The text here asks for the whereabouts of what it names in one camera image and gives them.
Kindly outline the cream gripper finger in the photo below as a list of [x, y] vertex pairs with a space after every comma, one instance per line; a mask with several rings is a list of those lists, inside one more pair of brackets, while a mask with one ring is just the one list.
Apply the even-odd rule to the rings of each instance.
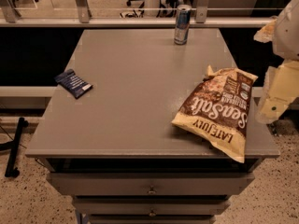
[[253, 39], [261, 43], [271, 42], [273, 40], [273, 34], [275, 30], [276, 20], [270, 21], [259, 31], [256, 32]]

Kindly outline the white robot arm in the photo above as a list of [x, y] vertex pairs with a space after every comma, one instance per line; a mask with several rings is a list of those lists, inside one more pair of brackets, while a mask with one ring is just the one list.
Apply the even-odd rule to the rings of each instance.
[[299, 97], [299, 0], [291, 0], [256, 36], [266, 34], [272, 36], [273, 52], [284, 59], [278, 68], [268, 67], [255, 115], [257, 121], [270, 124]]

